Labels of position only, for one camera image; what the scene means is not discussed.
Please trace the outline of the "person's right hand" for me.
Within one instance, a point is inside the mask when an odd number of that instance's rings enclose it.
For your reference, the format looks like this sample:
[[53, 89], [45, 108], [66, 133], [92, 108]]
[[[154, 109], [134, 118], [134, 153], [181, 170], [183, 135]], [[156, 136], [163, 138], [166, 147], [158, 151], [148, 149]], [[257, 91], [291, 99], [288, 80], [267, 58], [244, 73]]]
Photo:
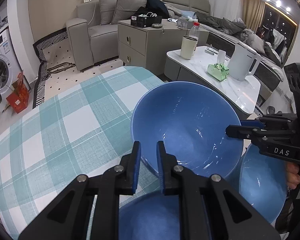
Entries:
[[300, 184], [300, 176], [298, 172], [300, 167], [298, 164], [286, 162], [286, 178], [287, 178], [287, 186], [290, 189], [296, 189], [296, 187]]

